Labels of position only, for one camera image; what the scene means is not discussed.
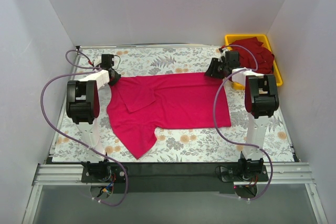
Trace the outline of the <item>magenta pink t-shirt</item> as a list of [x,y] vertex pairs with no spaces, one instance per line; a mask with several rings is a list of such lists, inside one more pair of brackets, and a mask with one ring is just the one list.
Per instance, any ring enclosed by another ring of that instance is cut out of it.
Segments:
[[139,159],[157,141],[155,129],[230,127],[222,81],[204,73],[122,77],[111,86],[113,133]]

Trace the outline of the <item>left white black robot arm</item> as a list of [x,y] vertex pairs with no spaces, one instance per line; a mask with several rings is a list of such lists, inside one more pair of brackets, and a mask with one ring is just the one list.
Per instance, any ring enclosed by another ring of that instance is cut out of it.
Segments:
[[85,162],[98,163],[106,153],[100,140],[98,117],[100,114],[99,89],[113,85],[121,78],[114,69],[116,55],[102,54],[89,62],[95,69],[79,80],[67,83],[66,113],[72,119],[87,147]]

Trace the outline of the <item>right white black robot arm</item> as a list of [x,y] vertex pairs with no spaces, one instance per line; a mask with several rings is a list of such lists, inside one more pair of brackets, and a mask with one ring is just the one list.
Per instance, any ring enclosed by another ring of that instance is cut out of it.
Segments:
[[279,108],[279,97],[276,78],[273,74],[259,74],[258,62],[250,50],[255,67],[243,68],[239,62],[239,52],[224,51],[219,58],[212,58],[205,75],[212,78],[222,79],[223,83],[218,88],[213,103],[213,120],[215,129],[219,133],[216,121],[216,105],[219,93],[223,91],[226,81],[231,80],[245,86],[245,109],[248,113],[248,130],[245,143],[233,142],[220,136],[227,142],[243,147],[238,160],[238,176],[242,180],[251,180],[257,171],[263,167],[263,149],[266,129],[270,118]]

